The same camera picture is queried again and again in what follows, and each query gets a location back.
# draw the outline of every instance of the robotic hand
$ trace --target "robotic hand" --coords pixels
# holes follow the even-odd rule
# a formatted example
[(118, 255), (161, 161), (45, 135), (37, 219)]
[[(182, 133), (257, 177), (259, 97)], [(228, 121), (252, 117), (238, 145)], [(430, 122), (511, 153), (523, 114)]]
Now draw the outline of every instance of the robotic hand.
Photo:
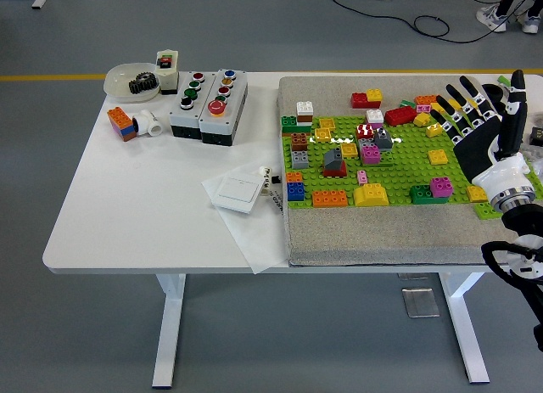
[[(523, 72), (516, 70), (512, 74), (503, 116), (494, 111), (465, 76), (460, 77), (460, 83), (477, 109), (452, 85), (447, 85), (447, 92), (461, 105), (464, 115), (440, 96), (438, 104), (452, 122), (436, 110), (430, 114), (453, 142), (455, 156), (468, 181), (484, 189), (490, 204), (504, 212), (504, 226), (519, 235), (513, 244), (489, 242), (481, 250), (490, 269), (523, 293), (540, 322), (534, 328), (534, 335), (543, 351), (543, 292), (539, 287), (543, 284), (543, 207), (532, 204), (535, 190), (525, 176), (529, 168), (518, 152), (528, 114)], [(499, 250), (507, 252), (509, 272), (494, 257)]]

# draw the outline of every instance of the black cable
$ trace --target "black cable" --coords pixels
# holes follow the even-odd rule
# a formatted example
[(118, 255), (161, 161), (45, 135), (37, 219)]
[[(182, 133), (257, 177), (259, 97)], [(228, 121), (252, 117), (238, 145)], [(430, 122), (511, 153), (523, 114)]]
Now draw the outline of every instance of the black cable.
[[(332, 0), (335, 4), (339, 5), (341, 8), (344, 8), (344, 9), (347, 9), (349, 11), (352, 11), (354, 13), (357, 13), (357, 14), (360, 14), (360, 15), (364, 15), (366, 17), (369, 17), (369, 18), (375, 18), (375, 19), (388, 19), (388, 20), (397, 20), (397, 21), (400, 21), (400, 22), (403, 22), (404, 24), (406, 24), (409, 28), (411, 28), (413, 31), (415, 31), (417, 34), (419, 35), (422, 35), (422, 36), (427, 36), (428, 38), (432, 38), (432, 39), (437, 39), (438, 41), (443, 41), (443, 42), (450, 42), (450, 43), (457, 43), (457, 44), (468, 44), (468, 43), (473, 43), (473, 42), (477, 42), (477, 41), (480, 41), (481, 39), (487, 37), (488, 35), (492, 34), (492, 33), (495, 33), (495, 31), (489, 31), (487, 32), (486, 34), (483, 34), (482, 36), (478, 37), (478, 38), (475, 38), (475, 39), (472, 39), (472, 40), (468, 40), (468, 41), (455, 41), (455, 40), (452, 40), (452, 39), (447, 39), (447, 38), (443, 38), (443, 36), (447, 35), (449, 33), (449, 31), (451, 30), (451, 28), (449, 27), (449, 24), (447, 24), (447, 22), (445, 20), (442, 20), (440, 17), (437, 17), (437, 16), (434, 16), (434, 15), (418, 15), (414, 20), (413, 20), (413, 23), (410, 23), (409, 21), (407, 20), (404, 20), (403, 18), (401, 17), (396, 17), (396, 16), (393, 16), (393, 15), (373, 15), (373, 14), (368, 14), (368, 13), (364, 13), (363, 11), (359, 11), (355, 8), (352, 8), (352, 7), (347, 7), (346, 5), (343, 5), (342, 3), (340, 3), (339, 1), (337, 0)], [(502, 21), (502, 24), (503, 23), (506, 23), (509, 21), (509, 18), (511, 18), (512, 15), (515, 14), (515, 11), (518, 9), (518, 7), (520, 7), (522, 4), (524, 4), (527, 0), (523, 0), (521, 3), (519, 3), (517, 5), (517, 7), (515, 7), (515, 9)], [(441, 24), (443, 24), (446, 28), (446, 31), (442, 34), (428, 34), (427, 32), (424, 32), (422, 30), (420, 30), (417, 26), (417, 22), (420, 20), (420, 19), (434, 19), (438, 22), (440, 22)]]

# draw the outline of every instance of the yellow lego brick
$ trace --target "yellow lego brick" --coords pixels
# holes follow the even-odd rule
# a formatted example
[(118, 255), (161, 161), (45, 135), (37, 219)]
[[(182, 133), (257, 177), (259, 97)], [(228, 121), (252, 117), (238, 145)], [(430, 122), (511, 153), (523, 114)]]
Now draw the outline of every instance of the yellow lego brick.
[(380, 183), (366, 183), (353, 191), (355, 206), (388, 206), (387, 191)]
[(419, 113), (413, 124), (418, 127), (425, 127), (430, 122), (430, 115), (428, 113)]
[(330, 133), (329, 128), (316, 128), (315, 129), (315, 140), (318, 143), (329, 143), (332, 141), (332, 134)]
[(442, 149), (429, 150), (428, 159), (430, 160), (430, 164), (433, 166), (442, 166), (443, 164), (447, 164), (449, 162), (447, 159), (447, 154), (445, 154), (445, 151)]
[(442, 115), (445, 114), (445, 109), (443, 109), (439, 103), (431, 103), (430, 104), (432, 106), (432, 109), (434, 109), (435, 111), (439, 111)]
[(449, 104), (453, 107), (454, 110), (460, 111), (462, 110), (461, 105), (453, 98), (449, 99)]
[(368, 102), (383, 101), (383, 94), (381, 93), (381, 89), (368, 89), (366, 90), (366, 96)]
[(341, 143), (341, 156), (343, 158), (358, 158), (358, 149), (354, 143)]
[(439, 123), (426, 127), (426, 137), (432, 138), (439, 136), (443, 132), (443, 127)]
[(475, 185), (469, 185), (467, 188), (467, 197), (470, 202), (488, 202), (489, 200), (486, 197), (486, 192), (481, 187), (476, 187)]
[(327, 128), (328, 130), (333, 132), (336, 129), (336, 124), (334, 123), (332, 118), (320, 119), (319, 120), (319, 127), (320, 128)]

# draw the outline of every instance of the table leg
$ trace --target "table leg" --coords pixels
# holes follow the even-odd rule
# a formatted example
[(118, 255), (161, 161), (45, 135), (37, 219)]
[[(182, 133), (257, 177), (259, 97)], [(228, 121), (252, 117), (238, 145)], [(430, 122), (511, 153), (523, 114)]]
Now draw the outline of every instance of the table leg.
[(156, 363), (154, 364), (154, 389), (171, 389), (186, 276), (186, 274), (156, 275), (166, 294), (166, 300), (162, 316), (162, 327), (160, 328), (159, 348), (156, 352)]
[(446, 272), (439, 275), (470, 383), (490, 382), (464, 301), (464, 293), (471, 289), (481, 276), (483, 276), (481, 272), (454, 274)]

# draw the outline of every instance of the red lego brick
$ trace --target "red lego brick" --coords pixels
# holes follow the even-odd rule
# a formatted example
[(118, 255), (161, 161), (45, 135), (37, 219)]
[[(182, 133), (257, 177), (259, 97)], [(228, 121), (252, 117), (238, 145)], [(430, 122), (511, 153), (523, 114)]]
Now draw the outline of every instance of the red lego brick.
[(392, 109), (384, 114), (384, 120), (389, 126), (399, 126), (400, 124), (411, 123), (417, 117), (417, 111), (411, 106)]
[(300, 132), (293, 132), (290, 136), (290, 148), (293, 151), (307, 151), (307, 136)]
[(373, 127), (370, 124), (360, 124), (356, 128), (356, 139), (360, 140), (361, 138), (373, 138)]
[(344, 160), (341, 161), (341, 167), (338, 170), (323, 170), (322, 175), (325, 177), (344, 178), (347, 177), (347, 164)]
[(365, 93), (353, 93), (350, 96), (350, 107), (353, 109), (378, 109), (381, 107), (381, 102), (369, 102)]

